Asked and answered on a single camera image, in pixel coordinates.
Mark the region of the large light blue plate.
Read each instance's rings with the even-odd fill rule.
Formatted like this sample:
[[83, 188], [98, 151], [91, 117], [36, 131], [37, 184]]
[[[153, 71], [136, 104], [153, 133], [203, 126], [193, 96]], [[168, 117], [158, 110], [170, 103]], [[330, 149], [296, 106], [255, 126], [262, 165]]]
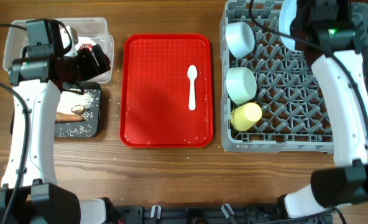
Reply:
[[[278, 20], [278, 30], [280, 33], [290, 35], [290, 26], [296, 17], [297, 13], [297, 0], [284, 0], [280, 9], [280, 15]], [[292, 52], [297, 52], [295, 49], [295, 41], [290, 38], [281, 36], [284, 46]]]

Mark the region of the pile of rice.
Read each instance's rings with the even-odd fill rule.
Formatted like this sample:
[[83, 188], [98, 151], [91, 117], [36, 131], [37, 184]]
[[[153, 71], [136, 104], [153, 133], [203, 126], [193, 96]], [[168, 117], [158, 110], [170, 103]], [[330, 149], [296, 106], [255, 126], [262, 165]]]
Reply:
[[74, 114], [71, 112], [71, 108], [73, 106], [84, 105], [86, 107], [86, 111], [80, 115], [82, 115], [84, 119], [90, 119], [93, 117], [91, 107], [94, 102], [95, 95], [88, 91], [86, 91], [83, 95], [70, 91], [64, 91], [60, 97], [60, 102], [57, 107], [57, 113]]

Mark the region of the brown food scrap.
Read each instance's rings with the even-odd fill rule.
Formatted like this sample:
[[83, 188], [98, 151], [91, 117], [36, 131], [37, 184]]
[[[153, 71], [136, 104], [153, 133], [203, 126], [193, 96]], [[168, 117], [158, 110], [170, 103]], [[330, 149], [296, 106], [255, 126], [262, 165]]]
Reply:
[[71, 108], [71, 112], [74, 114], [83, 114], [86, 111], [86, 107], [84, 105], [75, 105]]

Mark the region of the blue bowl with rice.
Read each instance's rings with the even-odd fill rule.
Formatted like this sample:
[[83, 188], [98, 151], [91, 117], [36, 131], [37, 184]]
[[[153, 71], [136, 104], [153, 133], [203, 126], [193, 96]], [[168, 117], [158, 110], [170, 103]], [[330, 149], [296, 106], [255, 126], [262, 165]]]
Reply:
[[245, 22], [235, 22], [226, 26], [226, 43], [236, 58], [250, 54], [255, 47], [254, 33]]

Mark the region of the green bowl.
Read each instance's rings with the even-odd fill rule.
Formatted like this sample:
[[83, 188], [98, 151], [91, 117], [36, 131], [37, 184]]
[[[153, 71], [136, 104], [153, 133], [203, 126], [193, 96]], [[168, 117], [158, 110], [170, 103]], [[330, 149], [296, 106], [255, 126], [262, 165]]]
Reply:
[[230, 68], [226, 74], [226, 88], [230, 99], [237, 105], [253, 99], [257, 92], [255, 75], [247, 67]]

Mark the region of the white plastic spoon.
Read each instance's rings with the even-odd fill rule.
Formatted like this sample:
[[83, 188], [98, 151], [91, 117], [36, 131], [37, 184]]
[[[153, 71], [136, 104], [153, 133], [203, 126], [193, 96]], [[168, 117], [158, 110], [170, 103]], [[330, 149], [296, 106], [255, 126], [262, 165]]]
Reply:
[[194, 111], [196, 109], [195, 80], [198, 76], [197, 69], [194, 65], [190, 65], [188, 67], [187, 76], [190, 81], [188, 108], [189, 110]]

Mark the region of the yellow plastic cup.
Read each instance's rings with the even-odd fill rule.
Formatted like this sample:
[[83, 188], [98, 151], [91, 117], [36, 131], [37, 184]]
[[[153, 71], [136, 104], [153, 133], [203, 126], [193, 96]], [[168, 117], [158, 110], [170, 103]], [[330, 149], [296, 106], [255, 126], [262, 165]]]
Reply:
[[247, 131], [262, 117], [262, 109], [256, 103], [246, 103], [231, 112], [231, 125], [238, 131]]

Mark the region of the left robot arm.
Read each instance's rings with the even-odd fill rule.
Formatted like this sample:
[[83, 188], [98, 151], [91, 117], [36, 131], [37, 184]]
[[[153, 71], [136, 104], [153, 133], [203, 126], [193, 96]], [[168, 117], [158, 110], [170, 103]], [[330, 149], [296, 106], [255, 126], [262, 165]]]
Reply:
[[53, 162], [55, 117], [64, 84], [79, 85], [110, 70], [98, 45], [70, 55], [65, 25], [27, 21], [29, 43], [8, 71], [14, 97], [9, 162], [0, 188], [0, 223], [121, 223], [110, 199], [80, 200], [57, 185]]

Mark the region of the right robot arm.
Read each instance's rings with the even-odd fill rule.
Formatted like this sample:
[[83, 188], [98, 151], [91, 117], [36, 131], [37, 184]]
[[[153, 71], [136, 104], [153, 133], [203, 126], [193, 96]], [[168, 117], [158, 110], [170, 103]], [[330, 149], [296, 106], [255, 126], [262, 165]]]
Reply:
[[323, 94], [333, 134], [331, 169], [286, 195], [291, 218], [368, 201], [368, 92], [360, 32], [349, 1], [285, 1], [279, 31], [286, 48], [305, 55]]

